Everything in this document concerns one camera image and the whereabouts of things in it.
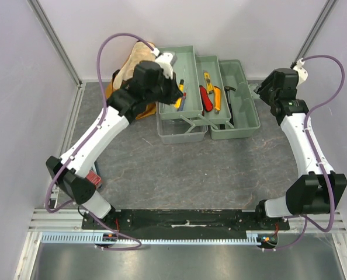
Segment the yellow utility knife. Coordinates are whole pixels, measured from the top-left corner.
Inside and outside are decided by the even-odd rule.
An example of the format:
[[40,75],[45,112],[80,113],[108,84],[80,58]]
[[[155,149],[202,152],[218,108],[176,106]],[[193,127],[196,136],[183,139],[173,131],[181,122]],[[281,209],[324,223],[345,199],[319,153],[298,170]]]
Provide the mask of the yellow utility knife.
[[204,81],[206,83],[206,90],[207,90],[207,93],[210,95],[210,94],[213,94],[214,93],[214,86],[211,82],[211,77],[210,77],[210,74],[207,72],[207,71],[203,71],[203,75],[204,75]]

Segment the green toolbox with clear lid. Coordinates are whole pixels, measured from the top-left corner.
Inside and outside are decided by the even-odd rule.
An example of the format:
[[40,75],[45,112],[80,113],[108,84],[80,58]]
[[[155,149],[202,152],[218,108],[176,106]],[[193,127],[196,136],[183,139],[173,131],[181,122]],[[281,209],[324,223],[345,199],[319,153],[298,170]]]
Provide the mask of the green toolbox with clear lid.
[[241,61],[198,56],[193,46],[162,47],[173,53],[183,98],[157,104],[157,132],[163,144],[248,138],[261,126]]

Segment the black hammer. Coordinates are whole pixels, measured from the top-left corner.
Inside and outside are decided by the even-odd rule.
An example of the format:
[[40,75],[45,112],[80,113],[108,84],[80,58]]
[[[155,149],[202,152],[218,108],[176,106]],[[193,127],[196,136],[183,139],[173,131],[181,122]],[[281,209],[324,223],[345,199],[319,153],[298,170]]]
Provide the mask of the black hammer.
[[224,93],[226,95],[226,99],[227,99],[227,104],[228,104],[228,108],[230,110],[230,123],[232,125],[234,125],[234,119],[233,119],[233,108],[232,108],[232,104],[231,104],[231,94],[230,92],[235,92],[236,88],[232,87],[232,86],[224,86]]

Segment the blue handled screwdriver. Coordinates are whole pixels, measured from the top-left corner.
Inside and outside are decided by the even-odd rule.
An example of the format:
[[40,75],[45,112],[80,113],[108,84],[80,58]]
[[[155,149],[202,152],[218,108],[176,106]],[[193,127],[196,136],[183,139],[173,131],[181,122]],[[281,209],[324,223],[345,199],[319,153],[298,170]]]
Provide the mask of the blue handled screwdriver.
[[184,67],[183,70],[183,77],[179,82],[179,89],[182,92],[183,96],[177,100],[177,102],[175,103],[175,108],[177,109],[177,111],[183,111],[184,105],[185,105],[185,100],[186,100],[186,92],[185,92],[185,71],[186,71],[186,67]]

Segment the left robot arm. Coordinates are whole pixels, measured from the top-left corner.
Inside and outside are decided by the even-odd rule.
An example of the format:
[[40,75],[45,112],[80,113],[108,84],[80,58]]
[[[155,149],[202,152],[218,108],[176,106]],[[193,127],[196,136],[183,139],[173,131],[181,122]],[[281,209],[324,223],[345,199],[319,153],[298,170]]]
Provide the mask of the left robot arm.
[[179,90],[173,62],[157,58],[139,62],[132,78],[107,99],[95,122],[86,133],[59,158],[50,156],[46,166],[52,181],[78,205],[95,215],[102,229],[114,225],[113,207],[96,190],[87,175],[99,155],[110,142],[150,103],[174,104],[183,94]]

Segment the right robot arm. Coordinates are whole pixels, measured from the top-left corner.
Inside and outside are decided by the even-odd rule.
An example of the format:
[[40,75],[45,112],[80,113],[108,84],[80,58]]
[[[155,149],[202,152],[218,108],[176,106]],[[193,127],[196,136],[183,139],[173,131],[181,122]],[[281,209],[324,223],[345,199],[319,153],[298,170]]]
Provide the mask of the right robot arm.
[[269,229],[275,218],[330,213],[347,185],[345,175],[336,173],[321,151],[305,101],[296,97],[305,74],[303,69],[275,69],[255,91],[270,106],[287,137],[299,176],[284,196],[259,202],[254,222],[263,230]]

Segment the orange utility knife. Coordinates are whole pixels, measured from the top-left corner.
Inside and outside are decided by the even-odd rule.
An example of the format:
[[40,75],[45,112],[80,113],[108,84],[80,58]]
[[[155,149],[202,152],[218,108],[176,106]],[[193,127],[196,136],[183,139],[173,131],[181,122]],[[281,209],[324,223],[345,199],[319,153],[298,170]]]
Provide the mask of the orange utility knife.
[[214,111],[215,114],[221,111],[221,89],[217,86],[214,87]]

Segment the red handled pliers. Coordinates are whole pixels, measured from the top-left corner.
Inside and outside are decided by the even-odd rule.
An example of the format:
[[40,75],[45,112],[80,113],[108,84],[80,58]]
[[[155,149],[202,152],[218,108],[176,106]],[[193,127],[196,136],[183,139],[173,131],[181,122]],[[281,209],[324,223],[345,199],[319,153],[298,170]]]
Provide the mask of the red handled pliers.
[[214,106],[209,98],[209,94],[207,93],[206,88],[200,85],[199,89],[200,89],[200,96],[202,99],[202,104],[204,105],[205,112],[211,112]]

